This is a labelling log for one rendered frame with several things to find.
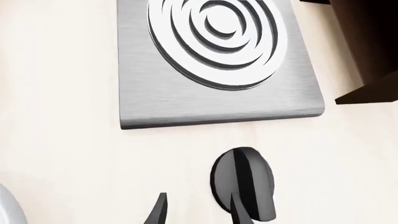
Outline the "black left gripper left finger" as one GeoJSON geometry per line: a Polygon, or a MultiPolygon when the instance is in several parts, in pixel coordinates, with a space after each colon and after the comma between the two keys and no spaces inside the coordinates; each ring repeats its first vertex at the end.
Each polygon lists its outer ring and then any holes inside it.
{"type": "Polygon", "coordinates": [[[165,224],[167,218],[167,194],[162,192],[144,224],[165,224]]]}

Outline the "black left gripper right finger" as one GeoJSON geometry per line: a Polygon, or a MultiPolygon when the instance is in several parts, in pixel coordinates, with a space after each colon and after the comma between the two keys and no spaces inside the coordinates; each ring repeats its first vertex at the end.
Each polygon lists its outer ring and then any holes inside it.
{"type": "Polygon", "coordinates": [[[231,194],[230,210],[233,224],[254,224],[239,195],[235,192],[231,194]]]}

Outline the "round black stove knob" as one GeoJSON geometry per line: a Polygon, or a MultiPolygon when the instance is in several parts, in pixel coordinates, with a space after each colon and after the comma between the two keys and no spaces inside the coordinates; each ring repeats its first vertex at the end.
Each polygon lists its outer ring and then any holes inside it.
{"type": "Polygon", "coordinates": [[[251,219],[276,219],[274,175],[268,162],[252,147],[237,147],[221,154],[211,168],[210,187],[215,201],[226,212],[231,212],[231,194],[237,194],[251,219]]]}

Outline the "flat stove plate with rings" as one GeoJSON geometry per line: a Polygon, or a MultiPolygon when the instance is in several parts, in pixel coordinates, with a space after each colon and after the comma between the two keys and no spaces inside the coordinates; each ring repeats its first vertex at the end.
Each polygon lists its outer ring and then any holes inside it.
{"type": "Polygon", "coordinates": [[[317,117],[292,0],[116,0],[122,129],[317,117]]]}

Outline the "white round bowl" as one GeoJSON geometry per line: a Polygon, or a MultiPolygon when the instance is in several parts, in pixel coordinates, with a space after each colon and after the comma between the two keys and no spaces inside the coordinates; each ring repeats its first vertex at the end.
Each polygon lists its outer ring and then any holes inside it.
{"type": "Polygon", "coordinates": [[[28,224],[19,202],[3,184],[0,184],[0,224],[28,224]]]}

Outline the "dark brown wooden cabinet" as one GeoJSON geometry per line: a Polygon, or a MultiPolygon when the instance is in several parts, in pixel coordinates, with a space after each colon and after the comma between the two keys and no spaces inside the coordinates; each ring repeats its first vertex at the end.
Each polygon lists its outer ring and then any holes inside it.
{"type": "Polygon", "coordinates": [[[330,5],[364,85],[338,105],[398,100],[398,0],[300,0],[330,5]]]}

